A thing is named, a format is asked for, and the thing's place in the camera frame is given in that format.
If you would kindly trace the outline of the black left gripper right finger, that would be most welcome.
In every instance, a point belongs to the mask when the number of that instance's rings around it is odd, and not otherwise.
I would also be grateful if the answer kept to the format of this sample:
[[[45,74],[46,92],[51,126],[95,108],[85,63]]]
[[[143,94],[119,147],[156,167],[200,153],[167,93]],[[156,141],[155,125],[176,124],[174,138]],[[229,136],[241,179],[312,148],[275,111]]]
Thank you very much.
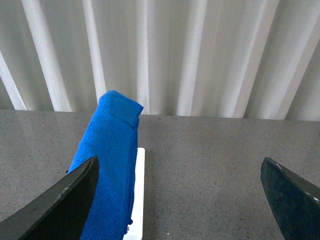
[[[272,214],[286,240],[320,238],[320,188],[266,157],[260,180]]]

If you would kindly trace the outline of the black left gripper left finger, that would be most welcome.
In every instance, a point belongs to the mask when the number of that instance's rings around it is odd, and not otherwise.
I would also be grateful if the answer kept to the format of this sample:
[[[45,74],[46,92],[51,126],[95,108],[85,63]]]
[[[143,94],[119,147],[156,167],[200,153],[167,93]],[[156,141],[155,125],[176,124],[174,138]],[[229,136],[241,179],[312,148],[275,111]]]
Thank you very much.
[[[0,223],[2,240],[78,240],[90,212],[99,161],[89,158]]]

